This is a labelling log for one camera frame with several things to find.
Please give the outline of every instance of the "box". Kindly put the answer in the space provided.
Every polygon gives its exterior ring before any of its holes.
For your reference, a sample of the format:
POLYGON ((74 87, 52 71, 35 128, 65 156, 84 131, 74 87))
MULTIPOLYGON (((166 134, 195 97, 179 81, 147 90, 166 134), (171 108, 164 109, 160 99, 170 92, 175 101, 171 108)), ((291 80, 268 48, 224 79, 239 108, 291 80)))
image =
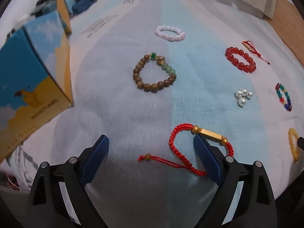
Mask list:
POLYGON ((0 162, 73 103, 64 2, 16 31, 0 50, 0 162))

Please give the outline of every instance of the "white bead bracelet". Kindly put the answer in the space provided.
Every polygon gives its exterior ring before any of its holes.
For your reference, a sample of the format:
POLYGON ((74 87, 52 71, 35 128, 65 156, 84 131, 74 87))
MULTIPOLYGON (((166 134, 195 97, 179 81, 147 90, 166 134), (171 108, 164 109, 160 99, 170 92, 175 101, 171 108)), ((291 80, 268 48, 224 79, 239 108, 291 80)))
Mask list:
POLYGON ((184 40, 186 36, 186 34, 182 30, 176 27, 164 26, 164 25, 158 26, 155 30, 155 34, 160 38, 166 39, 170 42, 184 40), (164 34, 161 31, 171 31, 177 33, 178 35, 177 36, 168 35, 168 34, 164 34))

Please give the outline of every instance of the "bracelet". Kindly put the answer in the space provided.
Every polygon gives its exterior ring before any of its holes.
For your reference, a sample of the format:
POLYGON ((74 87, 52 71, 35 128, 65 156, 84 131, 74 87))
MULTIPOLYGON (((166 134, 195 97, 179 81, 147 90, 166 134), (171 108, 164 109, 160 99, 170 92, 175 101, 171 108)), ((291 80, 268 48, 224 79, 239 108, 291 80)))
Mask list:
POLYGON ((192 164, 190 163, 190 161, 184 155, 182 155, 179 152, 179 150, 174 146, 174 139, 175 139, 176 135, 180 131, 183 131, 183 130, 191 130, 192 134, 201 133, 208 137, 211 137, 212 139, 219 140, 222 143, 222 145, 224 145, 226 147, 228 156, 234 155, 234 150, 233 150, 232 145, 228 142, 228 139, 226 137, 224 137, 223 135, 216 134, 214 132, 208 131, 203 128, 199 128, 197 125, 193 126, 190 123, 183 123, 183 124, 177 125, 174 128, 174 130, 172 131, 170 139, 169 139, 169 147, 174 152, 174 154, 183 162, 184 165, 180 165, 180 164, 174 163, 172 161, 169 161, 169 160, 157 157, 157 156, 152 156, 151 154, 140 155, 137 161, 138 162, 140 162, 142 160, 149 161, 152 159, 152 160, 164 163, 164 164, 169 165, 174 168, 188 169, 198 176, 207 176, 207 172, 195 169, 192 166, 192 164))
POLYGON ((133 70, 133 80, 135 80, 135 83, 137 84, 137 87, 139 89, 143 89, 146 92, 151 91, 153 93, 157 93, 158 90, 162 90, 164 89, 164 87, 169 87, 170 85, 173 85, 176 80, 176 74, 175 70, 165 63, 165 58, 163 56, 151 53, 149 55, 145 55, 142 59, 140 59, 139 63, 135 66, 135 69, 133 70), (156 60, 156 64, 161 66, 161 68, 165 70, 170 77, 164 81, 159 81, 158 83, 153 83, 151 85, 148 83, 144 83, 139 77, 139 72, 149 60, 156 60))
POLYGON ((236 47, 235 48, 230 47, 230 48, 226 49, 225 56, 239 70, 243 70, 246 73, 253 73, 256 70, 255 61, 247 53, 244 54, 243 50, 239 50, 236 47), (234 56, 232 54, 238 54, 238 55, 244 57, 244 59, 249 63, 249 65, 245 65, 244 63, 239 62, 239 60, 234 58, 234 56))
POLYGON ((286 110, 288 110, 289 112, 291 112, 292 105, 291 105, 290 96, 289 96, 288 92, 286 91, 286 89, 284 88, 284 86, 282 84, 280 84, 280 83, 278 83, 275 87, 276 87, 276 92, 277 92, 277 95, 279 97, 280 103, 282 103, 284 105, 284 107, 285 107, 286 110), (285 96, 287 98, 287 103, 285 102, 284 98, 282 98, 282 94, 281 94, 280 89, 285 94, 285 96))
POLYGON ((300 151, 299 151, 298 147, 295 147, 292 137, 294 137, 296 140, 299 139, 298 133, 294 128, 290 128, 288 130, 288 140, 289 140, 289 145, 290 145, 291 153, 293 156, 293 160, 298 161, 298 159, 300 157, 300 151))
POLYGON ((164 26, 164 25, 158 26, 155 30, 155 34, 157 36, 159 36, 160 38, 166 39, 170 42, 184 40, 185 36, 186 36, 185 33, 182 30, 180 30, 176 27, 164 26), (168 35, 168 34, 164 34, 161 31, 171 31, 171 32, 177 33, 178 35, 177 36, 168 35))

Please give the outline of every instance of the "wooden panel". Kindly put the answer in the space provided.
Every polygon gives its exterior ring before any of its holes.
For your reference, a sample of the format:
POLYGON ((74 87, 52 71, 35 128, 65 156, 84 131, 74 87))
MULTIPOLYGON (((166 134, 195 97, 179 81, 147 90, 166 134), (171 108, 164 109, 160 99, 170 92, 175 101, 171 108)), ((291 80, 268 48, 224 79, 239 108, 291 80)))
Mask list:
POLYGON ((304 20, 295 5, 277 0, 273 19, 265 17, 265 20, 304 66, 304 20))

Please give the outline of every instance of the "duck illustration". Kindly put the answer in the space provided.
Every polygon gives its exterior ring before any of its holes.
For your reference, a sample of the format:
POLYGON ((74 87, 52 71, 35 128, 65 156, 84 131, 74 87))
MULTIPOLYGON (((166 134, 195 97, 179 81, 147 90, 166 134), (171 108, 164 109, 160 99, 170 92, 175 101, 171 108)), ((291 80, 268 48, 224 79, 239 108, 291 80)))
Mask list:
POLYGON ((14 94, 15 97, 17 96, 21 97, 22 95, 23 95, 22 100, 31 107, 38 108, 41 104, 43 104, 43 102, 40 102, 37 99, 36 93, 25 91, 25 88, 19 90, 14 94))

